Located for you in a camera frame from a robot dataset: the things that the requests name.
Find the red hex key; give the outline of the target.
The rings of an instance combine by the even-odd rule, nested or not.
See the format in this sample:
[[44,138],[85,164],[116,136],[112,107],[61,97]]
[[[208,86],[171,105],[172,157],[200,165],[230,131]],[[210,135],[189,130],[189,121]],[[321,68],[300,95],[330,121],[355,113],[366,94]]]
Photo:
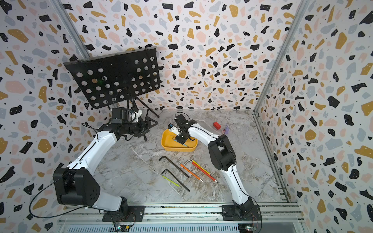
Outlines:
[[187,160],[187,163],[191,163],[194,165],[198,170],[200,170],[204,175],[206,175],[208,178],[210,178],[212,181],[215,183],[218,183],[218,181],[208,172],[206,171],[203,167],[201,167],[198,163],[196,163],[194,160]]

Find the yellow plastic storage box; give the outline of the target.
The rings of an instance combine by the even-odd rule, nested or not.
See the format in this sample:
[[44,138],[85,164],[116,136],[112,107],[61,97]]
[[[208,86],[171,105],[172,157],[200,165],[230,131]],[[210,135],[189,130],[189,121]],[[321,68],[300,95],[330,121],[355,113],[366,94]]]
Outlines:
[[197,139],[188,139],[185,144],[180,144],[175,138],[176,134],[172,133],[170,130],[165,130],[162,134],[161,146],[166,151],[193,152],[196,150],[198,145]]

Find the orange hex key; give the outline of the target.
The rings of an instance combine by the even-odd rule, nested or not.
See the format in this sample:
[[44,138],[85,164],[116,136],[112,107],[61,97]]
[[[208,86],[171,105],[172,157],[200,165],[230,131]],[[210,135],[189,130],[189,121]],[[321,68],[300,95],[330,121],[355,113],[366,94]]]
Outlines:
[[178,161],[178,164],[183,168],[185,169],[189,174],[191,174],[193,177],[195,177],[197,180],[199,180],[200,182],[204,182],[200,177],[198,177],[194,172],[192,172],[190,169],[188,169],[184,164],[180,163]]

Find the long black hex key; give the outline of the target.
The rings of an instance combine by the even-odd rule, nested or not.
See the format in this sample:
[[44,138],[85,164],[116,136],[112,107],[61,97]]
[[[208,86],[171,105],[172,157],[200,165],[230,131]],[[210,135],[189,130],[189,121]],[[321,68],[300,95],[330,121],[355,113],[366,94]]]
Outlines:
[[181,170],[181,168],[179,168],[171,159],[169,159],[167,156],[161,156],[158,161],[162,161],[162,160],[167,160],[172,166],[174,166],[177,170],[179,170],[182,174],[184,174],[187,178],[189,178],[190,176],[187,175],[183,170]]

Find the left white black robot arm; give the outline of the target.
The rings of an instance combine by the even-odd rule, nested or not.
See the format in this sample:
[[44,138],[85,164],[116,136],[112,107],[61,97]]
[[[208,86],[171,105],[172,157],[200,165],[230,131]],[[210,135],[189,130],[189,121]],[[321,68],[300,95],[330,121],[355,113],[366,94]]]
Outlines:
[[58,203],[93,207],[120,218],[127,216],[127,199],[101,190],[93,176],[106,153],[122,136],[145,137],[157,124],[157,121],[148,116],[145,119],[140,118],[138,122],[114,119],[103,124],[98,130],[98,137],[78,158],[66,168],[54,172],[53,181]]

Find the yellow hex key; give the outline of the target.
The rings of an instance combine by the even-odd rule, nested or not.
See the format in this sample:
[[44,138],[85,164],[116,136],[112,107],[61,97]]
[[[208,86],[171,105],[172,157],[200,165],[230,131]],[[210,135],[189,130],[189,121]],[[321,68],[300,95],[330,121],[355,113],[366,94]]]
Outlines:
[[210,178],[211,180],[215,181],[216,179],[208,172],[206,171],[203,167],[201,167],[198,163],[196,163],[194,160],[191,160],[192,161],[192,164],[197,168],[199,169],[201,172],[203,172],[208,178]]

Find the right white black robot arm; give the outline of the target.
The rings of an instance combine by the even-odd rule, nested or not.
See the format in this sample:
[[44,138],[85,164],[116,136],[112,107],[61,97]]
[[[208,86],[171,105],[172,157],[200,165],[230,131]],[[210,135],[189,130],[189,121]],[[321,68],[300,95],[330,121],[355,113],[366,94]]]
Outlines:
[[234,214],[239,219],[248,219],[254,210],[253,198],[246,192],[237,170],[236,154],[226,135],[217,135],[204,129],[197,121],[187,120],[182,114],[169,124],[169,131],[176,134],[176,141],[184,144],[194,138],[207,146],[213,166],[219,170],[228,184],[233,198]]

